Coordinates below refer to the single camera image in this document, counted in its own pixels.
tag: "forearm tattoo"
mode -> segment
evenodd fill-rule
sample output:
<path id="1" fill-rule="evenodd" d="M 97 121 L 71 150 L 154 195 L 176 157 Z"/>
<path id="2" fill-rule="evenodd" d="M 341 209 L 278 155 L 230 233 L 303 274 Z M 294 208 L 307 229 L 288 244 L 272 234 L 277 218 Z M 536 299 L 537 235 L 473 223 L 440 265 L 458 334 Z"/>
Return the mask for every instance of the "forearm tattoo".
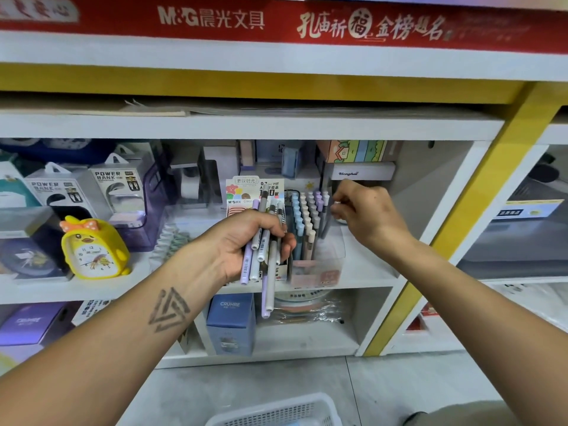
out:
<path id="1" fill-rule="evenodd" d="M 170 327 L 185 323 L 190 313 L 188 304 L 174 287 L 170 287 L 169 293 L 160 290 L 156 306 L 150 315 L 149 325 L 158 324 L 155 333 L 167 330 Z"/>

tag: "gray floor tile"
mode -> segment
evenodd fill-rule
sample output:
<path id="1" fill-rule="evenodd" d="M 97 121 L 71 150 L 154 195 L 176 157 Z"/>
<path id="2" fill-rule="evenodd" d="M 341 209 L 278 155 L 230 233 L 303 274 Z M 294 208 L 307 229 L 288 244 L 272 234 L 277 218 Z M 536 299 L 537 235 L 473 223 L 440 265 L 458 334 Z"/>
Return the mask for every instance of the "gray floor tile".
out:
<path id="1" fill-rule="evenodd" d="M 198 426 L 219 412 L 318 391 L 344 426 L 360 426 L 344 357 L 156 370 L 118 425 Z"/>
<path id="2" fill-rule="evenodd" d="M 467 353 L 348 357 L 362 426 L 395 426 L 416 411 L 501 399 Z"/>

